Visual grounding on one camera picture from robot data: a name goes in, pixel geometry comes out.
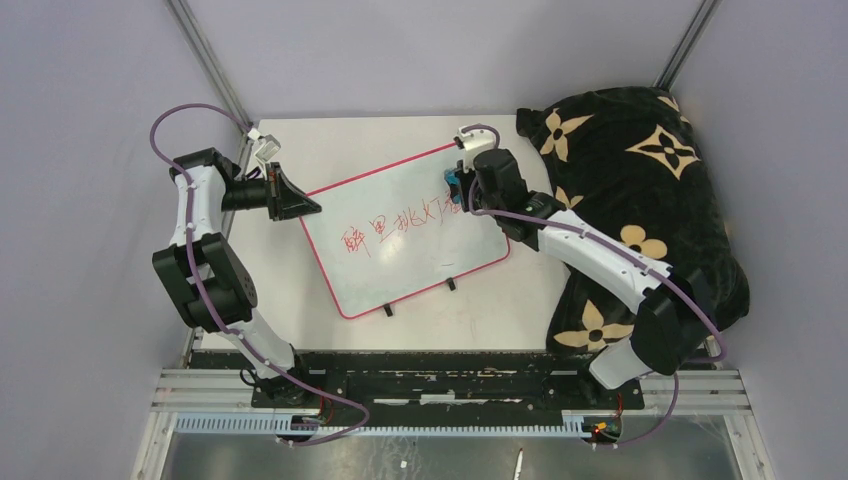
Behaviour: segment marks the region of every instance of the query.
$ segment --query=pillow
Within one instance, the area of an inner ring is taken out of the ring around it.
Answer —
[[[672,266],[700,268],[724,330],[748,313],[750,294],[733,258],[692,125],[666,91],[613,88],[519,109],[518,133],[539,151],[567,208],[623,245]],[[547,349],[595,352],[633,331],[635,316],[571,269]]]

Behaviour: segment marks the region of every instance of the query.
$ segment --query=white wall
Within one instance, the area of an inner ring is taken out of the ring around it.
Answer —
[[[215,98],[164,2],[0,3],[0,477],[127,478],[187,331],[150,263],[176,193],[147,133]],[[213,115],[163,150],[234,155]]]
[[[751,314],[728,332],[776,474],[845,478],[848,5],[726,1],[673,88]]]
[[[650,85],[700,3],[191,2],[257,118],[513,113]]]

